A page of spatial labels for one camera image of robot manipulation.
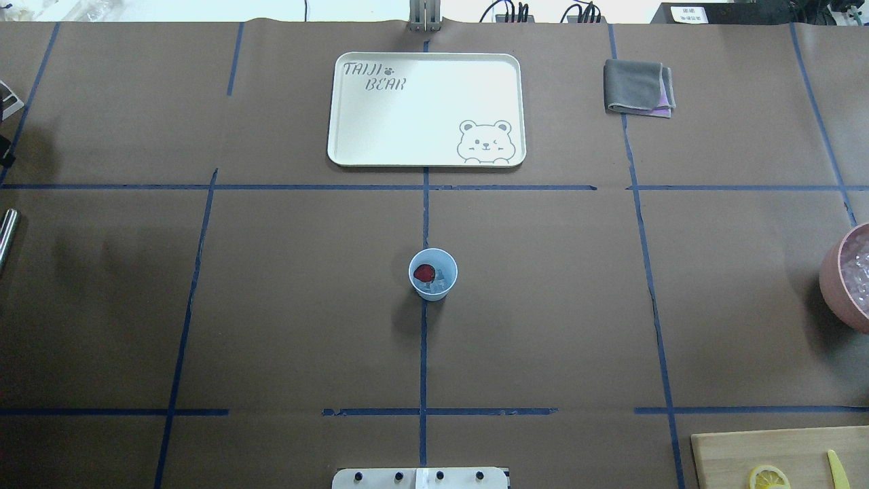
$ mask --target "lemon slice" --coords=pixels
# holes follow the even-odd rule
[[[791,483],[777,467],[756,466],[748,474],[748,489],[791,489]]]

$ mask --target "knife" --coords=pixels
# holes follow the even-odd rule
[[[833,473],[833,487],[836,489],[851,489],[848,476],[845,475],[845,467],[839,461],[839,455],[833,450],[826,451],[826,458],[830,461],[830,472]]]

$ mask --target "silver cylinder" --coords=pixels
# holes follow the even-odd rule
[[[15,226],[18,225],[18,211],[9,209],[3,216],[3,226],[0,226],[0,270],[6,263],[6,255],[12,246],[12,237],[15,236]]]

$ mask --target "folded towel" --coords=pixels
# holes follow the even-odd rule
[[[673,73],[661,63],[608,59],[603,88],[604,103],[611,111],[670,118],[676,107]]]

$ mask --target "blue cup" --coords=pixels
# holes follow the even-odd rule
[[[414,277],[414,271],[420,265],[432,265],[434,267],[434,282],[428,284],[421,282]],[[408,278],[410,284],[420,294],[420,297],[435,301],[441,300],[447,296],[447,292],[455,285],[455,280],[459,277],[459,266],[455,264],[455,260],[444,250],[439,248],[427,248],[416,253],[414,259],[410,260],[408,267]]]

